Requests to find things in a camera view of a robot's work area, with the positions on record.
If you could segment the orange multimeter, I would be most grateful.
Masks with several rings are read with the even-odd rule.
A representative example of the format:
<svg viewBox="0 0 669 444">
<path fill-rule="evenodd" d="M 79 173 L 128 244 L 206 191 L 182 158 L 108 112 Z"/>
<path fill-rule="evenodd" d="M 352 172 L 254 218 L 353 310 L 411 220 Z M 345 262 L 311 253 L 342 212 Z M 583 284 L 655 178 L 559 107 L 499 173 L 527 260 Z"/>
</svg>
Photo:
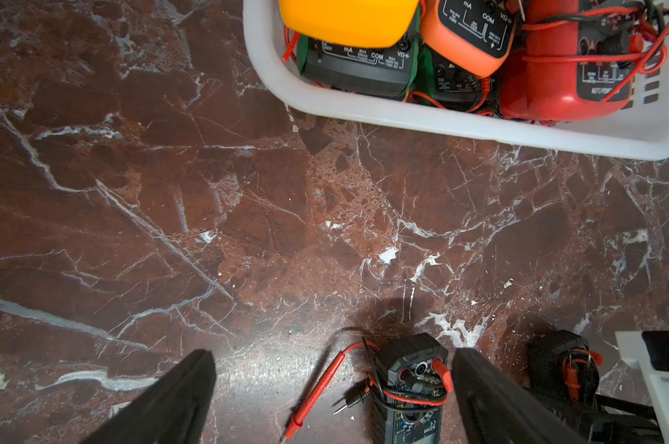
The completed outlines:
<svg viewBox="0 0 669 444">
<path fill-rule="evenodd" d="M 505 62 L 519 9 L 503 1 L 430 0 L 421 21 L 426 46 L 455 66 L 485 78 Z"/>
</svg>

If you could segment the large red multimeter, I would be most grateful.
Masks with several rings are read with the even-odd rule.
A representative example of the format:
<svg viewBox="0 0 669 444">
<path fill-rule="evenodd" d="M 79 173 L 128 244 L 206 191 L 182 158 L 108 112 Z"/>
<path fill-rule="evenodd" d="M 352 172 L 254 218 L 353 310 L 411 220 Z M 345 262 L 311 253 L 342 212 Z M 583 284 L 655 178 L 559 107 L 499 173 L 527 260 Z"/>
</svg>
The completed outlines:
<svg viewBox="0 0 669 444">
<path fill-rule="evenodd" d="M 499 73 L 498 112 L 543 125 L 626 107 L 638 75 L 668 58 L 669 9 L 656 1 L 528 1 Z"/>
</svg>

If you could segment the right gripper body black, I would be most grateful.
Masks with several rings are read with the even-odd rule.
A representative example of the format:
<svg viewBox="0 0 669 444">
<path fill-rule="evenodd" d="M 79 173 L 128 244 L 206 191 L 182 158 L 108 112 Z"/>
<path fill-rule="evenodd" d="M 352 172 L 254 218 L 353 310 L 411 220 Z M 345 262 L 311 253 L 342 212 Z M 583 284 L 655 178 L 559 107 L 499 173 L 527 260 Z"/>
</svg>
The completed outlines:
<svg viewBox="0 0 669 444">
<path fill-rule="evenodd" d="M 652 403 L 600 393 L 593 406 L 533 390 L 533 395 L 588 443 L 669 443 L 669 330 L 619 331 L 621 360 L 642 372 Z"/>
</svg>

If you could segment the green multimeter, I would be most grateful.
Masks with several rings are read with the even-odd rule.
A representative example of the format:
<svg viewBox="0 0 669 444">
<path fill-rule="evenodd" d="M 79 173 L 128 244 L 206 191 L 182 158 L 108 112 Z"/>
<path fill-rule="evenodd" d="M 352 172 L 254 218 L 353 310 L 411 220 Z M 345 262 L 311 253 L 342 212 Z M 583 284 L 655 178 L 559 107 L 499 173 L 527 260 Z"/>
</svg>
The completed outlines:
<svg viewBox="0 0 669 444">
<path fill-rule="evenodd" d="M 403 100 L 418 74 L 421 13 L 418 7 L 405 34 L 386 48 L 340 46 L 301 36 L 295 46 L 299 74 L 330 89 Z"/>
<path fill-rule="evenodd" d="M 460 112 L 491 115 L 498 102 L 495 75 L 478 78 L 428 46 L 419 52 L 419 68 L 414 80 L 416 100 L 423 105 Z"/>
</svg>

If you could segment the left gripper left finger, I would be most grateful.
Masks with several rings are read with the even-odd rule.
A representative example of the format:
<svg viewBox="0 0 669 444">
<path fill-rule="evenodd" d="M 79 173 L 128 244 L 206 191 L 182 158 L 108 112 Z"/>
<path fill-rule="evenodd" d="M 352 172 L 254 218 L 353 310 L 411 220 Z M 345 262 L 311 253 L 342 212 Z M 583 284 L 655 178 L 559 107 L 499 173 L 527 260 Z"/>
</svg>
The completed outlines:
<svg viewBox="0 0 669 444">
<path fill-rule="evenodd" d="M 195 350 L 84 443 L 199 443 L 217 380 L 210 351 Z"/>
</svg>

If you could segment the white perforated plastic basket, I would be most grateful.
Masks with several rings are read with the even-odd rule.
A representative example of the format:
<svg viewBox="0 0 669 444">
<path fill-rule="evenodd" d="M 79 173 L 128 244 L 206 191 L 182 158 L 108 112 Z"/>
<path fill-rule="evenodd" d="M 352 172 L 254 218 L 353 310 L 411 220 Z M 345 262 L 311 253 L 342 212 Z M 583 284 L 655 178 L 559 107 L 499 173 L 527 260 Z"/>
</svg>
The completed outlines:
<svg viewBox="0 0 669 444">
<path fill-rule="evenodd" d="M 658 74 L 636 77 L 631 107 L 596 120 L 547 127 L 307 83 L 282 62 L 284 24 L 275 1 L 245 2 L 243 28 L 247 53 L 260 80 L 286 105 L 308 114 L 584 155 L 647 161 L 669 158 L 669 59 Z"/>
</svg>

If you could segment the small yellow multimeter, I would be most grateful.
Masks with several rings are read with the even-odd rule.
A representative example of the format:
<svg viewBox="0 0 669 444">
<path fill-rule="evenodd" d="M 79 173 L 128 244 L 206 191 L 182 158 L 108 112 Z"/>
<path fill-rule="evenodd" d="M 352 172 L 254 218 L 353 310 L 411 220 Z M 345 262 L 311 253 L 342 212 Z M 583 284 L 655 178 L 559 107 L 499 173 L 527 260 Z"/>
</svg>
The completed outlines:
<svg viewBox="0 0 669 444">
<path fill-rule="evenodd" d="M 418 0 L 281 0 L 291 30 L 340 46 L 386 48 L 407 32 Z"/>
</svg>

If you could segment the small black multimeter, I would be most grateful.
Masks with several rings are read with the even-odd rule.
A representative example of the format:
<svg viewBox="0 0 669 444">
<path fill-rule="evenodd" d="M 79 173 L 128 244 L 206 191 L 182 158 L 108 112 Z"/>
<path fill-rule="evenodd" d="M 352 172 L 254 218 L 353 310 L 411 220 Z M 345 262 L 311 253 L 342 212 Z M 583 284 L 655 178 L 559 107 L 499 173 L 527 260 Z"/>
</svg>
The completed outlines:
<svg viewBox="0 0 669 444">
<path fill-rule="evenodd" d="M 281 442 L 299 431 L 347 355 L 361 348 L 369 362 L 367 378 L 345 396 L 339 410 L 371 400 L 373 443 L 440 443 L 443 408 L 453 390 L 448 351 L 428 333 L 392 340 L 378 347 L 362 339 L 340 351 L 291 416 Z"/>
<path fill-rule="evenodd" d="M 604 356 L 589 342 L 568 330 L 559 330 L 530 343 L 529 373 L 533 390 L 566 401 L 593 406 L 600 384 Z"/>
</svg>

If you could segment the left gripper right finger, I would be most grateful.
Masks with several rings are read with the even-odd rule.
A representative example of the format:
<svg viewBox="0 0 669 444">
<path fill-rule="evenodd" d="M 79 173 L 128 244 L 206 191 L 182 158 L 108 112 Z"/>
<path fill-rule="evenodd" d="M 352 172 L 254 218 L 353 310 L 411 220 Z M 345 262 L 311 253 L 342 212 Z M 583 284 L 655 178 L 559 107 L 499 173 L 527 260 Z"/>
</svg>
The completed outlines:
<svg viewBox="0 0 669 444">
<path fill-rule="evenodd" d="M 451 375 L 469 443 L 583 442 L 477 350 L 457 349 Z"/>
</svg>

